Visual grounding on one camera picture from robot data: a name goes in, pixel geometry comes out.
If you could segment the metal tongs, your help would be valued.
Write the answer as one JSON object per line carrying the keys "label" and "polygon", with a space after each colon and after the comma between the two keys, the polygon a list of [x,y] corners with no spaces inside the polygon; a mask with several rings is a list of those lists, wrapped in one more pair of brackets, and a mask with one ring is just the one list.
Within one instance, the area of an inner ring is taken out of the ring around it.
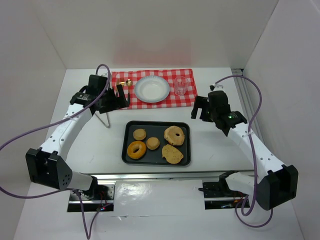
{"label": "metal tongs", "polygon": [[107,128],[111,128],[109,113],[99,113],[98,111],[95,113],[95,116],[98,118],[98,120]]}

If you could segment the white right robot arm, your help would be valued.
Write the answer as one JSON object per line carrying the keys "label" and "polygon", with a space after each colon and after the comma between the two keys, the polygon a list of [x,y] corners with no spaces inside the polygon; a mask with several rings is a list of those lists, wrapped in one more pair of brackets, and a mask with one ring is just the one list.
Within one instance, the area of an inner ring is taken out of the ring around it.
{"label": "white right robot arm", "polygon": [[225,192],[241,192],[252,196],[258,205],[268,211],[297,195],[298,170],[285,165],[249,129],[247,119],[239,112],[232,111],[226,93],[212,91],[207,97],[197,96],[191,118],[215,123],[226,137],[231,139],[244,153],[255,168],[254,176],[230,170],[219,176],[219,185]]}

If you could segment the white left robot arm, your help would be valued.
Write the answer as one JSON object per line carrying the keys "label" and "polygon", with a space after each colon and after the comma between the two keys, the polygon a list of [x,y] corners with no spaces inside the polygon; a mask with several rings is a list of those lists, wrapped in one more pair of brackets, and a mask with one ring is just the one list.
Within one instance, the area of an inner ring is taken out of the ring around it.
{"label": "white left robot arm", "polygon": [[73,171],[66,163],[67,156],[78,134],[96,112],[104,114],[129,105],[130,94],[125,94],[122,85],[109,88],[108,77],[90,75],[88,85],[72,96],[63,122],[38,149],[27,151],[31,182],[60,191],[76,189],[89,199],[103,191],[96,177]]}

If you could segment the speckled bread slice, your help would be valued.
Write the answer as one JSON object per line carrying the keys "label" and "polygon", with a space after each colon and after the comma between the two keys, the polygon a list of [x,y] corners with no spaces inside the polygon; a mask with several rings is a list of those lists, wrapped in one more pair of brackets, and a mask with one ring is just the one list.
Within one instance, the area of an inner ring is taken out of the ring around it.
{"label": "speckled bread slice", "polygon": [[165,145],[162,150],[162,157],[170,164],[178,164],[183,158],[184,155],[172,145]]}

